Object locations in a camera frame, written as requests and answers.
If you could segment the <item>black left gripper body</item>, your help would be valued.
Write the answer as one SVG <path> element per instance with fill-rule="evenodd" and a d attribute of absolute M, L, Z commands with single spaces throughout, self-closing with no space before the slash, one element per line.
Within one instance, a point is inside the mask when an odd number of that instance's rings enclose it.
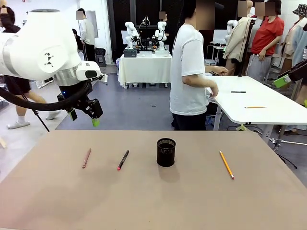
<path fill-rule="evenodd" d="M 74 108 L 83 111 L 83 102 L 89 99 L 88 95 L 93 91 L 90 82 L 79 82 L 71 86 L 59 86 L 60 94 L 57 96 L 59 103 L 63 103 L 62 109 Z"/>

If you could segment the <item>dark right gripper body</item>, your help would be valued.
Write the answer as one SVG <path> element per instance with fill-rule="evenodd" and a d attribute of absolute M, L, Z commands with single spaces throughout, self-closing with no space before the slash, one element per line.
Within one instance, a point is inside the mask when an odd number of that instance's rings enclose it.
<path fill-rule="evenodd" d="M 298 81 L 302 80 L 302 83 L 307 82 L 307 60 L 304 59 L 302 62 L 298 63 L 291 68 L 291 80 Z"/>

